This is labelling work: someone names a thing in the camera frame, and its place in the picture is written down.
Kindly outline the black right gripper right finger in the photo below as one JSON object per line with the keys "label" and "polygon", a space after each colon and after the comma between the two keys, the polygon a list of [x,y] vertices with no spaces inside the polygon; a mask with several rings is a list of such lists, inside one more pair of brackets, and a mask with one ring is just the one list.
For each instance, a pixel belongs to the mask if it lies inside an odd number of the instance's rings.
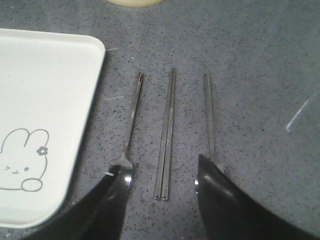
{"label": "black right gripper right finger", "polygon": [[198,157],[198,206],[209,240],[316,240],[250,198],[204,155]]}

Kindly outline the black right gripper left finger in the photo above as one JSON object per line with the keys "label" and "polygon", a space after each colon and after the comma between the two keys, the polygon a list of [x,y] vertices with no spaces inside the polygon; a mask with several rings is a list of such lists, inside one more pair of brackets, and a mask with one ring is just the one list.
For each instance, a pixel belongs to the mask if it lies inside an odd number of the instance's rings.
{"label": "black right gripper left finger", "polygon": [[119,240],[124,224],[132,171],[113,167],[67,212],[25,240]]}

